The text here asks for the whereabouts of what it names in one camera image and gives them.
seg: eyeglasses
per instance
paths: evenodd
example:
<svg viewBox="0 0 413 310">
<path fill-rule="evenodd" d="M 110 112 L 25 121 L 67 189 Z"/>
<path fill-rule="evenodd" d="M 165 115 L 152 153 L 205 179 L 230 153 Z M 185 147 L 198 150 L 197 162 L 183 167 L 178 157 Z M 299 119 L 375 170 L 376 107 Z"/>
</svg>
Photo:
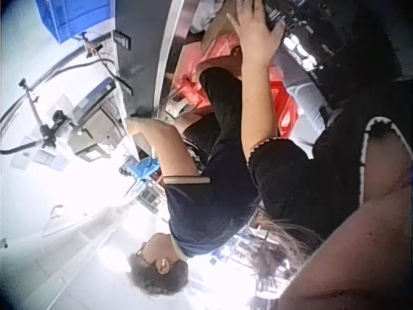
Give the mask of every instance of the eyeglasses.
<svg viewBox="0 0 413 310">
<path fill-rule="evenodd" d="M 143 249 L 145 248 L 145 245 L 146 245 L 146 242 L 142 243 L 141 248 L 139 250 L 137 250 L 137 252 L 136 252 L 136 256 L 140 260 L 142 260 L 145 264 L 147 264 L 148 266 L 151 266 L 152 264 L 149 263 L 147 260 L 145 260 L 144 257 L 142 256 L 142 252 L 143 252 Z"/>
</svg>

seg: blue bin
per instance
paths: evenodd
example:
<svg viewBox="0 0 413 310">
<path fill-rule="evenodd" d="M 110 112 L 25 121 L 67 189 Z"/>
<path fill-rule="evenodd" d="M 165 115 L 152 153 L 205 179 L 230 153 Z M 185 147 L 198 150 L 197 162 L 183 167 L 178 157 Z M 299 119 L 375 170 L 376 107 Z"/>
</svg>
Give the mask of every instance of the blue bin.
<svg viewBox="0 0 413 310">
<path fill-rule="evenodd" d="M 59 44 L 110 18 L 110 0 L 36 0 L 40 17 Z"/>
</svg>

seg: black shirt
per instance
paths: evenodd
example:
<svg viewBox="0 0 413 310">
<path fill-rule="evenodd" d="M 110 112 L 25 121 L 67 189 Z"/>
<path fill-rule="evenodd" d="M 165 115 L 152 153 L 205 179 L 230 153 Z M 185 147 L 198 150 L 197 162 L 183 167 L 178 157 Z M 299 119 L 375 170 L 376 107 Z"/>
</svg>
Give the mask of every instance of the black shirt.
<svg viewBox="0 0 413 310">
<path fill-rule="evenodd" d="M 412 104 L 412 81 L 379 85 L 351 98 L 316 141 L 313 160 L 290 140 L 262 143 L 249 169 L 267 212 L 328 238 L 363 199 L 365 138 L 398 131 L 411 147 Z M 383 122 L 387 129 L 379 125 Z"/>
<path fill-rule="evenodd" d="M 205 70 L 199 80 L 219 136 L 201 177 L 164 179 L 170 232 L 187 257 L 224 245 L 248 223 L 257 198 L 241 145 L 241 82 L 220 68 Z"/>
</svg>

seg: skin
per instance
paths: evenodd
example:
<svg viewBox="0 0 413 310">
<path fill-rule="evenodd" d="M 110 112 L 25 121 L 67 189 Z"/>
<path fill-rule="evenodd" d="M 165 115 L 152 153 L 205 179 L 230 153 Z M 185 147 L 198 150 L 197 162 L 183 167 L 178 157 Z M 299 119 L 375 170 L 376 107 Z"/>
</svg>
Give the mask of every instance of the skin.
<svg viewBox="0 0 413 310">
<path fill-rule="evenodd" d="M 198 64 L 197 76 L 199 77 L 204 70 L 212 67 L 227 69 L 236 76 L 240 74 L 241 62 L 242 55 L 239 52 L 231 56 L 209 59 Z M 183 114 L 175 120 L 174 125 L 168 125 L 157 119 L 128 119 L 126 128 L 133 136 L 143 134 L 149 144 L 155 148 L 163 177 L 199 176 L 181 135 L 191 124 L 211 112 L 212 107 L 205 107 Z M 179 257 L 172 246 L 171 235 L 155 234 L 144 243 L 137 259 L 144 266 L 155 265 L 159 273 L 165 274 L 179 260 Z"/>
<path fill-rule="evenodd" d="M 261 1 L 253 6 L 252 0 L 238 0 L 237 17 L 239 22 L 228 18 L 243 49 L 242 143 L 248 159 L 254 146 L 277 130 L 267 68 L 283 26 L 268 31 Z M 412 158 L 395 135 L 369 141 L 362 205 L 296 275 L 279 299 L 280 309 L 341 309 L 344 304 L 375 309 L 377 298 L 363 296 L 398 297 L 412 276 L 411 171 Z M 362 297 L 354 292 L 363 292 Z"/>
<path fill-rule="evenodd" d="M 277 117 L 272 102 L 268 70 L 283 37 L 285 25 L 269 31 L 261 1 L 237 1 L 237 18 L 228 15 L 243 51 L 243 113 L 241 141 L 245 158 L 254 147 L 277 135 Z"/>
<path fill-rule="evenodd" d="M 128 119 L 126 128 L 131 135 L 142 133 L 155 148 L 163 176 L 199 175 L 175 127 L 157 119 Z M 171 236 L 157 233 L 143 244 L 137 259 L 145 267 L 155 265 L 159 273 L 166 274 L 179 257 L 172 246 Z"/>
<path fill-rule="evenodd" d="M 143 267 L 154 265 L 160 274 L 167 274 L 179 257 L 172 246 L 170 235 L 157 233 L 142 243 L 136 259 Z"/>
</svg>

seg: blue object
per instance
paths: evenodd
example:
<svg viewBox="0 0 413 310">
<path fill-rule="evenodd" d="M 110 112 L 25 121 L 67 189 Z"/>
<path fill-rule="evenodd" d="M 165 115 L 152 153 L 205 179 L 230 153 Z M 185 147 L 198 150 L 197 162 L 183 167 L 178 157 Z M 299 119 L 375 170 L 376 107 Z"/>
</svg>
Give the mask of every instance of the blue object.
<svg viewBox="0 0 413 310">
<path fill-rule="evenodd" d="M 36 0 L 40 18 L 59 44 L 110 18 L 110 0 Z"/>
<path fill-rule="evenodd" d="M 126 167 L 132 171 L 134 178 L 146 180 L 149 176 L 160 168 L 158 160 L 151 157 L 146 157 L 139 163 L 136 161 L 129 161 Z"/>
</svg>

